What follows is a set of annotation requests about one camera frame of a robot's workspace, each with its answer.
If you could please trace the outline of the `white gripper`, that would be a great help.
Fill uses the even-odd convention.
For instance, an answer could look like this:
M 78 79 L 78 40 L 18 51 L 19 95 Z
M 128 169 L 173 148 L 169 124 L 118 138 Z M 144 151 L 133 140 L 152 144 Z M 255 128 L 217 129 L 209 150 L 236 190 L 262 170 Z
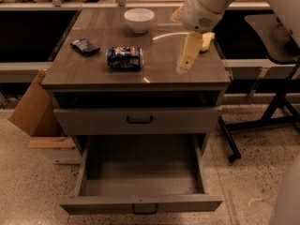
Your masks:
M 183 50 L 178 58 L 176 71 L 182 75 L 189 71 L 203 48 L 203 35 L 210 32 L 222 19 L 222 13 L 211 11 L 201 0 L 186 0 L 171 16 L 171 21 L 182 22 L 189 33 L 184 40 Z

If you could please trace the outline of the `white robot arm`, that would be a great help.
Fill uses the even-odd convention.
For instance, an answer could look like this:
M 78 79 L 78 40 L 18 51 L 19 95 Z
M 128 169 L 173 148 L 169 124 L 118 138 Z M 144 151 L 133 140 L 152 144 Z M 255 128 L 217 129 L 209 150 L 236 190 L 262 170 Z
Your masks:
M 173 14 L 174 21 L 201 38 L 221 21 L 235 0 L 186 0 Z M 265 0 L 294 42 L 300 38 L 300 0 Z M 269 225 L 300 225 L 300 156 L 294 158 L 279 189 Z

